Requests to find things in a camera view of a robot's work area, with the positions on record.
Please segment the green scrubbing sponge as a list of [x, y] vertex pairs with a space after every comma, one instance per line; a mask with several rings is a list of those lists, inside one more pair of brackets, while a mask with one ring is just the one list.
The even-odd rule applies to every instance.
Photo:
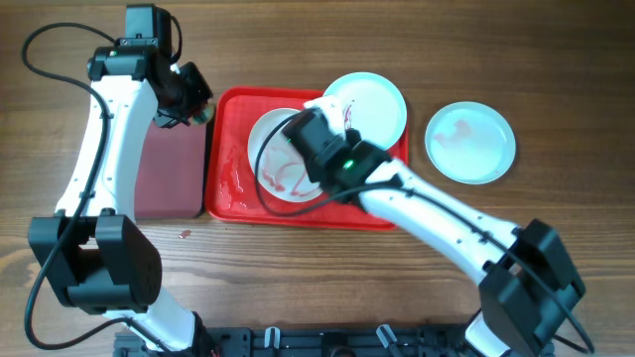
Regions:
[[214, 118], [214, 114], [215, 105], [213, 103], [207, 103], [194, 112], [190, 118], [190, 122], [194, 125], [206, 125]]

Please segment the white plate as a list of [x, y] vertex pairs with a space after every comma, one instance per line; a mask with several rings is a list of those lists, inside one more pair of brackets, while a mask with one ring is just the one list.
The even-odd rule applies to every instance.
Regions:
[[[252, 172], [256, 158], [266, 137], [284, 119], [299, 110], [279, 108], [265, 113], [254, 124], [248, 140], [247, 152]], [[279, 130], [265, 147], [259, 164], [258, 181], [272, 195], [284, 201], [301, 203], [322, 194], [317, 183], [309, 180], [304, 161]]]

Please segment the light blue plate top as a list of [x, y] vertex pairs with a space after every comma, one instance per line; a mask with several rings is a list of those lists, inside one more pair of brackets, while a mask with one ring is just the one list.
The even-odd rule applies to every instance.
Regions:
[[395, 84], [379, 74], [346, 74], [323, 95], [332, 95], [341, 103], [345, 129], [358, 131], [362, 140], [383, 150], [393, 147], [405, 132], [405, 98]]

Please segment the light blue plate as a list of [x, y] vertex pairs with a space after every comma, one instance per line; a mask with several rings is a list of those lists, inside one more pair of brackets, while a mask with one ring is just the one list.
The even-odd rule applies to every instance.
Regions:
[[346, 74], [323, 95], [332, 95], [341, 103], [345, 129], [358, 131], [362, 140], [383, 150], [393, 147], [405, 132], [405, 98], [395, 84], [379, 74]]
[[495, 109], [473, 101], [455, 102], [435, 113], [428, 123], [424, 146], [443, 175], [474, 185], [503, 177], [517, 153], [508, 121]]

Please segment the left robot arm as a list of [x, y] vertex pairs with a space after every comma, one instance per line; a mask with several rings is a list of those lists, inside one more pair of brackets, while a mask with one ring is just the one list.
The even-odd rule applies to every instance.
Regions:
[[135, 222], [135, 187], [149, 128], [203, 124], [211, 90], [198, 68], [181, 62], [178, 20], [153, 4], [126, 9], [125, 33], [109, 38], [87, 64], [91, 97], [70, 181], [50, 217], [34, 218], [29, 245], [40, 264], [24, 328], [40, 349], [33, 315], [42, 284], [60, 304], [125, 325], [162, 356], [211, 356], [199, 315], [163, 288], [158, 250]]

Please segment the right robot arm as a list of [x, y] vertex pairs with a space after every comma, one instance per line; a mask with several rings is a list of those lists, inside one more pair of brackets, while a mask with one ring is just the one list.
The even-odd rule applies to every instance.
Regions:
[[286, 119], [282, 133], [329, 199], [404, 229], [451, 260], [478, 287], [480, 307], [464, 330], [482, 356], [538, 355], [564, 322], [594, 347], [572, 314], [585, 286], [558, 232], [480, 212], [433, 187], [354, 130], [338, 134], [318, 108]]

